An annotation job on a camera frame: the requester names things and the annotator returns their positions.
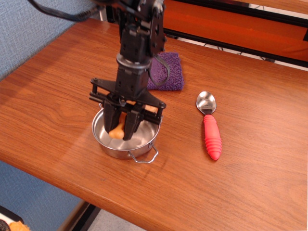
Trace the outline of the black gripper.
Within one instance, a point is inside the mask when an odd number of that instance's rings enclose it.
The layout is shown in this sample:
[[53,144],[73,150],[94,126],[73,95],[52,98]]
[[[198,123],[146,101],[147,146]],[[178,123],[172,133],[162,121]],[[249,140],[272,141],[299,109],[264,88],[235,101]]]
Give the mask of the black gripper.
[[[91,79],[90,98],[103,103],[104,128],[107,133],[115,129],[122,112],[126,113],[124,138],[128,141],[144,120],[160,124],[166,104],[153,96],[147,84],[150,77],[149,67],[118,65],[115,81]],[[145,105],[157,107],[157,113],[145,109]]]

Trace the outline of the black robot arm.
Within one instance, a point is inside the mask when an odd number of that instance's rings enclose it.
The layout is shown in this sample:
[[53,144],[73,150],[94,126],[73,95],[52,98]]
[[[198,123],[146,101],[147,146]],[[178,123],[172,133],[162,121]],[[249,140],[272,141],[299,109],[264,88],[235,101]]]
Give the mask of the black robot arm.
[[116,9],[121,47],[116,80],[93,78],[90,98],[103,104],[106,132],[114,130],[121,114],[126,114],[123,140],[128,141],[142,121],[159,125],[166,107],[147,88],[152,60],[165,50],[165,5],[162,0],[98,0],[97,4]]

